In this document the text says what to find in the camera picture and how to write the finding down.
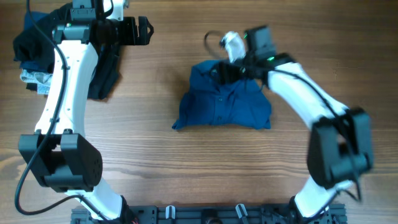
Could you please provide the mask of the blue polo shirt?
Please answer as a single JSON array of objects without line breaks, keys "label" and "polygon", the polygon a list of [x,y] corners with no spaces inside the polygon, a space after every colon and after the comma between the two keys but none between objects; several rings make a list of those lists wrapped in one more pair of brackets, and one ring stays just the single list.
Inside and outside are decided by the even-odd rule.
[{"label": "blue polo shirt", "polygon": [[189,90],[183,95],[179,116],[172,129],[188,126],[237,124],[253,129],[270,129],[272,107],[254,80],[230,84],[214,81],[216,60],[191,68]]}]

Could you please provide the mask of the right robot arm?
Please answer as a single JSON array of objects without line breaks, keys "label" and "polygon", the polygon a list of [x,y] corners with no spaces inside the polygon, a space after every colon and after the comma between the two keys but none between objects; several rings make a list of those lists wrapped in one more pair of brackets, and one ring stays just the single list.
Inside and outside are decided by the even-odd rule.
[{"label": "right robot arm", "polygon": [[287,53],[277,53],[267,26],[221,36],[228,54],[217,66],[222,84],[260,80],[284,99],[310,130],[305,185],[281,212],[287,223],[310,223],[331,212],[342,192],[362,200],[359,179],[373,168],[371,122],[362,108],[348,108],[335,100]]}]

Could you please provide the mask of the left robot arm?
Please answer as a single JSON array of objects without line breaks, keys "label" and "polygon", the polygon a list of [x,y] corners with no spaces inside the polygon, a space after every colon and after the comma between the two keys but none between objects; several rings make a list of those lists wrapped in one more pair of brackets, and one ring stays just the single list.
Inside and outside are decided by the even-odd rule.
[{"label": "left robot arm", "polygon": [[137,223],[126,199],[103,179],[99,150],[85,139],[89,85],[105,46],[147,45],[154,33],[144,16],[126,17],[128,1],[73,1],[47,40],[55,65],[49,95],[33,134],[19,152],[37,182],[78,200],[99,223]]}]

